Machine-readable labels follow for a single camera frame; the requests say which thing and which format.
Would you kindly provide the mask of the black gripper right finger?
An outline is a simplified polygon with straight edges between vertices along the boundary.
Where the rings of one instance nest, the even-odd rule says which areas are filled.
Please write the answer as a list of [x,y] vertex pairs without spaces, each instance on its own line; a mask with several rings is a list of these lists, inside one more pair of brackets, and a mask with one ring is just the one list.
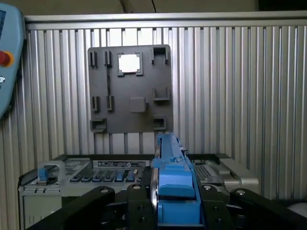
[[207,230],[305,230],[307,218],[248,189],[238,188],[223,200],[212,185],[200,186]]

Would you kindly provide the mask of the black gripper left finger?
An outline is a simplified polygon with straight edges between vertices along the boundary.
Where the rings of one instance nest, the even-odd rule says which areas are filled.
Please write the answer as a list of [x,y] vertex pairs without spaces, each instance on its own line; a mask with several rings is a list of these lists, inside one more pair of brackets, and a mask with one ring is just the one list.
[[155,230],[152,202],[146,188],[130,185],[115,193],[99,186],[30,227],[31,230]]

